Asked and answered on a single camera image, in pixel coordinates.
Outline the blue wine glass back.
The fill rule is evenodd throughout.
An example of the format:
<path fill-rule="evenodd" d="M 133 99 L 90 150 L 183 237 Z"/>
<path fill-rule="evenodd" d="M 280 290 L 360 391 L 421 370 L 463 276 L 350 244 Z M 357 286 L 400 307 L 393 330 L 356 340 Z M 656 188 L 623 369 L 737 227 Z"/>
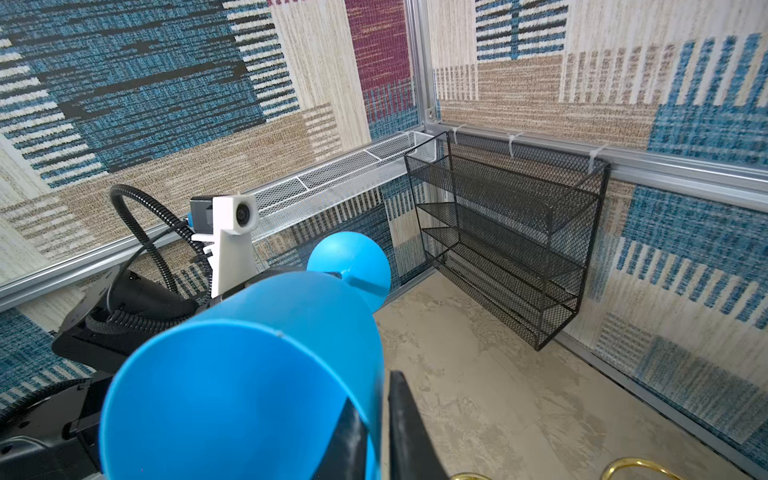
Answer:
<path fill-rule="evenodd" d="M 155 335 L 107 392 L 109 479 L 312 479 L 349 399 L 381 475 L 383 347 L 391 287 L 382 248 L 357 232 L 316 245 L 305 269 L 261 280 Z"/>

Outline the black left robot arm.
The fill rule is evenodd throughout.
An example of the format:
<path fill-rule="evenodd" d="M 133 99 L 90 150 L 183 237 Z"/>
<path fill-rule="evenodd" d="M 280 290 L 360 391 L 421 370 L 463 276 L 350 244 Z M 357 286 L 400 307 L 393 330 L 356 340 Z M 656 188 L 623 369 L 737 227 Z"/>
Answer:
<path fill-rule="evenodd" d="M 56 381 L 24 394 L 1 412 L 1 476 L 4 479 L 84 479 L 102 470 L 99 427 L 117 370 L 154 335 L 192 317 L 201 294 L 180 292 L 172 271 L 131 213 L 133 200 L 178 234 L 205 261 L 201 243 L 188 224 L 148 193 L 117 184 L 109 191 L 118 216 L 138 240 L 162 277 L 156 283 L 131 270 L 129 262 L 111 268 L 65 317 L 53 352 L 94 368 L 88 378 Z"/>

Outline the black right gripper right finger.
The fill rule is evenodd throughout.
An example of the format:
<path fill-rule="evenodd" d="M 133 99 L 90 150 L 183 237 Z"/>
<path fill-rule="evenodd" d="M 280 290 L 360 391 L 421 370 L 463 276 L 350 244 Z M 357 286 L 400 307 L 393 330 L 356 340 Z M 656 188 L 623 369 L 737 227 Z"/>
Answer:
<path fill-rule="evenodd" d="M 401 371 L 390 372 L 388 401 L 390 478 L 448 480 Z"/>

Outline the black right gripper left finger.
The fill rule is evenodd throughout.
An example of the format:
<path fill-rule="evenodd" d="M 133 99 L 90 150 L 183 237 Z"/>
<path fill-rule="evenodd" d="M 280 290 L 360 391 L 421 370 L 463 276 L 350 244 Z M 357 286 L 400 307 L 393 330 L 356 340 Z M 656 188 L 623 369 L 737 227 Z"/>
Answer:
<path fill-rule="evenodd" d="M 347 399 L 312 479 L 364 480 L 367 451 L 367 426 L 355 405 Z"/>

